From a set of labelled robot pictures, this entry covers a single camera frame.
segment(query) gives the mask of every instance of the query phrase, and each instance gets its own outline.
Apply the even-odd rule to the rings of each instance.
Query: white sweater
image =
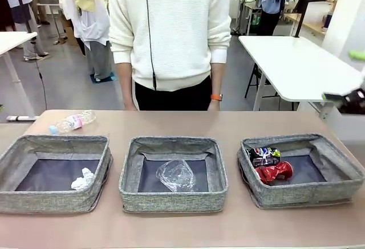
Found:
[[[229,0],[148,0],[157,90],[200,84],[211,63],[226,63]],[[132,63],[133,80],[153,89],[146,0],[109,0],[115,63]]]

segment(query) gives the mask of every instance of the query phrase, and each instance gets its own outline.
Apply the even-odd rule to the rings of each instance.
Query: gray fabric bin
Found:
[[[92,211],[112,164],[109,140],[96,136],[23,136],[0,158],[0,212],[83,213]],[[92,183],[73,190],[82,169]]]
[[[294,175],[288,181],[263,184],[245,149],[277,148]],[[327,138],[318,134],[249,138],[238,160],[255,204],[263,209],[334,205],[350,201],[364,182],[364,173]]]
[[[197,192],[171,192],[155,176],[162,164],[185,160]],[[228,181],[217,142],[197,137],[132,139],[119,181],[123,210],[131,213],[205,213],[221,211]]]

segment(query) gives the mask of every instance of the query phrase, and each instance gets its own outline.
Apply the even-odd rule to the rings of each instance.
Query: bottle cap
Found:
[[[55,126],[55,125],[50,126],[50,132],[52,135],[57,135],[58,134],[57,126]]]

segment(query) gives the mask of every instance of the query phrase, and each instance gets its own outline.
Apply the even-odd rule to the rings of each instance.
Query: orange watch strap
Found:
[[[220,95],[218,95],[218,94],[212,94],[212,95],[210,96],[210,98],[211,98],[212,100],[222,101],[222,94],[220,94]]]

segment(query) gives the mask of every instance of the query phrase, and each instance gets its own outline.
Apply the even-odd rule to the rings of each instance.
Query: person's right hand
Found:
[[[124,104],[125,111],[137,111],[138,109],[134,104]]]

